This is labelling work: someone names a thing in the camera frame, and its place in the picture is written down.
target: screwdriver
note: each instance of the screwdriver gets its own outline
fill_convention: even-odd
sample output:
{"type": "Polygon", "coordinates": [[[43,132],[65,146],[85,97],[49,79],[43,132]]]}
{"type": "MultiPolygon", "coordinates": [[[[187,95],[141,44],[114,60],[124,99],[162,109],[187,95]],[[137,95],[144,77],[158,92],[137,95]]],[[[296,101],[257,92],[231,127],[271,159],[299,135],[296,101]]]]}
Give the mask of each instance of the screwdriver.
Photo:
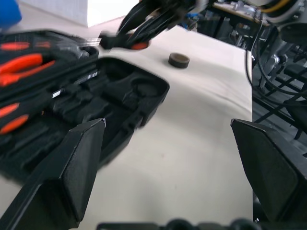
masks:
{"type": "MultiPolygon", "coordinates": [[[[91,73],[75,81],[73,84],[80,85],[96,77],[98,73],[98,71],[91,73]]],[[[10,133],[22,126],[31,117],[42,112],[49,106],[53,98],[58,97],[64,91],[65,88],[61,88],[53,93],[42,92],[25,101],[12,103],[0,108],[0,135],[10,133]]]]}

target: tool case foam insert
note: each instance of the tool case foam insert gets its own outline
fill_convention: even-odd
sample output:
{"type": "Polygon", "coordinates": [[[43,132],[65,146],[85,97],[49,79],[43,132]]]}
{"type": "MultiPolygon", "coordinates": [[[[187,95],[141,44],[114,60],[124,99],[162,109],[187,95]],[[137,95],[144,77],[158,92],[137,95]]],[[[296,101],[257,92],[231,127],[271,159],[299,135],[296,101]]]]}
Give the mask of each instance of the tool case foam insert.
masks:
{"type": "Polygon", "coordinates": [[[169,90],[165,80],[123,60],[97,59],[95,48],[85,49],[90,54],[86,59],[64,62],[56,70],[46,70],[11,85],[10,90],[0,89],[0,108],[64,89],[40,114],[17,130],[0,136],[2,175],[24,183],[70,129],[102,117],[106,119],[100,156],[100,166],[103,166],[129,143],[135,129],[146,125],[165,99],[169,90]],[[96,72],[96,77],[80,85],[74,84],[96,72]]]}

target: orange tool handle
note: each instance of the orange tool handle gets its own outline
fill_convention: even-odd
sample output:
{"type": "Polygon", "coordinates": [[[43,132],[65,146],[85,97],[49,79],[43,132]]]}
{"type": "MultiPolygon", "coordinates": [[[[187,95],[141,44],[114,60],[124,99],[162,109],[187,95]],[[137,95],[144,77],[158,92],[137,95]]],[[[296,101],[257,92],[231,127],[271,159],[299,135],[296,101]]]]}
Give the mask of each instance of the orange tool handle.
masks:
{"type": "Polygon", "coordinates": [[[25,68],[42,65],[44,61],[42,54],[28,54],[14,58],[0,65],[0,74],[15,73],[25,68]]]}
{"type": "Polygon", "coordinates": [[[18,82],[22,78],[29,77],[35,73],[38,73],[44,69],[47,69],[48,67],[52,66],[55,63],[55,61],[48,62],[42,66],[36,67],[34,69],[21,72],[21,73],[4,73],[0,74],[0,87],[6,87],[8,85],[14,84],[18,82]]]}
{"type": "Polygon", "coordinates": [[[52,100],[50,93],[44,92],[23,102],[0,108],[0,135],[14,131],[29,118],[42,112],[52,100]]]}
{"type": "Polygon", "coordinates": [[[14,50],[24,50],[30,47],[28,42],[8,42],[0,45],[1,50],[14,51],[14,50]]]}

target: pliers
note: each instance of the pliers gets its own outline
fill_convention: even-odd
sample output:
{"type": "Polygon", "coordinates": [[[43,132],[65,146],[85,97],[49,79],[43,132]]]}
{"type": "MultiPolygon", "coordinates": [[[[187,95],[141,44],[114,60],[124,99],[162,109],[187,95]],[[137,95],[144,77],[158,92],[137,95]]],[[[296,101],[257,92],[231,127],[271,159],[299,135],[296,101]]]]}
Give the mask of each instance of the pliers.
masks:
{"type": "Polygon", "coordinates": [[[145,49],[152,38],[182,22],[194,6],[194,0],[142,0],[123,19],[116,36],[100,34],[100,45],[104,49],[145,49]],[[154,11],[157,11],[157,16],[146,20],[154,11]]]}
{"type": "Polygon", "coordinates": [[[0,88],[16,83],[54,64],[55,60],[51,55],[41,53],[23,55],[7,61],[0,65],[0,88]]]}

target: round hockey puck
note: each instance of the round hockey puck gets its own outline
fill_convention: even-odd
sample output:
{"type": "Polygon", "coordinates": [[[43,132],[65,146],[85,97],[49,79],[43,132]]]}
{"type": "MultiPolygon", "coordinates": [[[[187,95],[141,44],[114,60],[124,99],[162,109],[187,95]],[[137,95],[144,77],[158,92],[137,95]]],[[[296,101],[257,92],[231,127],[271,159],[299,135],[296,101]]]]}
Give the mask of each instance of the round hockey puck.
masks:
{"type": "Polygon", "coordinates": [[[168,63],[172,66],[180,69],[185,69],[188,67],[190,58],[183,54],[171,53],[169,55],[168,63]]]}

